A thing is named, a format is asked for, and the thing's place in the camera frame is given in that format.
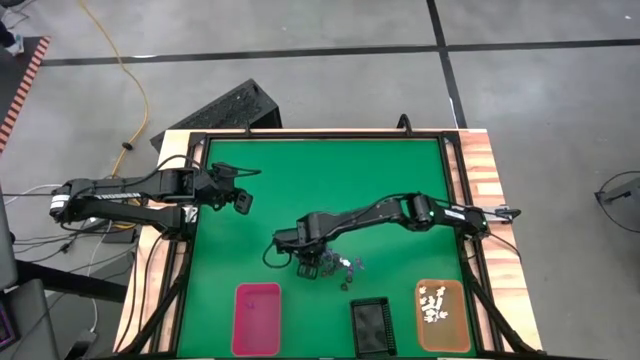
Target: concrete floor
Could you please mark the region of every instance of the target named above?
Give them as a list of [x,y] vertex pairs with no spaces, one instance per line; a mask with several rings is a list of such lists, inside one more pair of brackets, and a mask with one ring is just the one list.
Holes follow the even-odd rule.
[[[640,4],[633,1],[436,3],[448,44],[640,38]],[[422,0],[89,5],[128,56],[435,44]],[[75,0],[38,1],[26,12],[31,19],[18,30],[51,35],[48,59],[111,56]],[[640,47],[451,54],[468,125],[489,129],[507,200],[524,211],[516,239],[542,342],[553,354],[636,359],[640,352],[640,241],[608,222],[592,194],[613,174],[640,168],[639,57]],[[157,154],[148,144],[151,136],[250,77],[280,105],[289,128],[389,127],[402,112],[415,127],[455,127],[435,53],[130,69],[147,90],[151,123],[127,157],[123,176],[153,168]],[[105,176],[120,142],[141,119],[140,95],[117,66],[43,67],[0,161],[3,188],[13,192]],[[19,238],[58,233],[47,209],[43,199],[17,202],[9,208],[12,229]],[[614,211],[625,224],[640,228],[629,216],[637,205],[616,205]],[[45,264],[83,265],[96,242],[79,241],[70,254]],[[42,247],[24,258],[52,249]],[[98,258],[123,250],[104,246]],[[117,308],[105,311],[119,315]],[[113,337],[112,331],[101,336]]]

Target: black clamp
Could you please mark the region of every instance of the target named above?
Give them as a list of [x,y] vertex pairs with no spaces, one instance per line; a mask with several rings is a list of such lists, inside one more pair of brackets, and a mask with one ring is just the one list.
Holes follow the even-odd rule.
[[400,115],[400,120],[398,120],[396,129],[405,129],[405,135],[407,135],[407,137],[413,136],[413,127],[411,126],[411,121],[407,114]]

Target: yellow cable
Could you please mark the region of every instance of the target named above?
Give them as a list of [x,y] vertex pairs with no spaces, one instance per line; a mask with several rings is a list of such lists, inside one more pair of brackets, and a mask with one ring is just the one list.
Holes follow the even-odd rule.
[[118,229],[122,229],[122,230],[127,230],[127,229],[133,229],[134,227],[136,227],[136,224],[131,224],[131,225],[115,224],[115,225],[113,225],[113,227],[118,228]]
[[[140,134],[142,134],[142,131],[147,126],[147,123],[149,122],[149,99],[147,98],[147,94],[144,92],[144,88],[142,87],[142,84],[140,84],[140,81],[138,81],[138,79],[129,71],[129,69],[127,69],[127,67],[124,66],[124,63],[120,58],[120,52],[118,51],[118,48],[116,48],[116,45],[113,43],[113,40],[111,40],[111,37],[109,36],[107,31],[104,29],[102,24],[100,24],[100,21],[98,21],[98,19],[96,19],[96,17],[93,16],[91,11],[87,7],[85,0],[78,0],[78,4],[84,10],[84,12],[86,12],[87,15],[89,15],[91,20],[93,20],[93,23],[96,25],[96,27],[98,27],[98,30],[100,30],[104,35],[104,37],[107,39],[107,41],[109,42],[109,45],[111,45],[111,48],[113,49],[113,52],[116,55],[116,58],[118,59],[118,63],[120,64],[122,71],[124,71],[127,75],[129,75],[129,77],[136,83],[136,85],[138,85],[138,89],[140,89],[140,93],[144,98],[144,120],[142,120],[142,124],[140,124],[140,127],[138,128],[138,130],[135,132],[135,134],[133,134],[131,139],[129,139],[128,141],[129,144],[133,145],[133,143],[135,143],[135,141],[138,139]],[[118,169],[120,168],[120,164],[122,163],[122,160],[124,159],[127,151],[128,151],[127,149],[122,149],[122,151],[120,152],[120,156],[118,156],[118,160],[116,160],[116,164],[113,166],[113,170],[111,171],[111,176],[117,175]]]

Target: black floor line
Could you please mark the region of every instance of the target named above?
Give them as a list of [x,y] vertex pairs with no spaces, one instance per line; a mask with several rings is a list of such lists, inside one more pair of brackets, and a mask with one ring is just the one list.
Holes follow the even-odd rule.
[[[638,46],[640,39],[617,40],[577,40],[525,42],[502,44],[459,44],[459,45],[381,45],[354,46],[338,48],[310,48],[265,51],[237,51],[224,53],[197,53],[175,55],[147,55],[124,56],[125,64],[152,64],[163,62],[185,61],[215,61],[215,60],[243,60],[243,59],[275,59],[310,56],[341,56],[341,55],[377,55],[377,54],[416,54],[431,52],[474,52],[474,51],[503,51],[503,50],[544,50],[544,49],[577,49],[617,46]],[[70,58],[45,60],[42,66],[79,66],[79,65],[114,65],[115,57]]]
[[[436,45],[389,45],[389,46],[362,46],[339,47],[317,49],[291,49],[291,50],[266,50],[266,51],[240,51],[227,53],[201,53],[178,55],[149,55],[149,56],[125,56],[122,62],[125,64],[149,64],[162,62],[183,61],[212,61],[212,60],[242,60],[242,59],[272,59],[294,58],[309,56],[340,56],[340,55],[375,55],[375,54],[414,54],[437,51]],[[115,57],[101,58],[77,58],[46,60],[42,66],[69,66],[69,65],[112,65],[117,64]]]
[[616,46],[637,46],[640,39],[616,39],[616,40],[576,40],[576,41],[549,41],[526,43],[502,43],[502,44],[463,44],[448,45],[449,52],[473,52],[473,51],[501,51],[501,50],[544,50],[544,49],[579,49]]
[[453,120],[458,128],[464,129],[467,127],[467,119],[464,117],[464,111],[462,110],[462,100],[460,100],[460,93],[458,92],[456,77],[453,74],[453,66],[451,65],[449,52],[446,50],[447,42],[444,39],[444,31],[442,30],[442,23],[440,23],[440,16],[438,15],[438,8],[436,7],[435,0],[427,0],[427,6],[429,7],[433,33],[436,37],[436,45],[438,45],[438,48],[440,49],[440,63],[442,64],[444,80],[447,85],[447,92],[449,93],[449,101],[451,101],[451,110],[453,111],[454,117]]

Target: black tray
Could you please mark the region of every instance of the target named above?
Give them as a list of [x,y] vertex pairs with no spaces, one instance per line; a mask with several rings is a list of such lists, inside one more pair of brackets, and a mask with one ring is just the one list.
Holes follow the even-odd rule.
[[388,358],[398,354],[386,297],[352,300],[351,325],[357,358]]

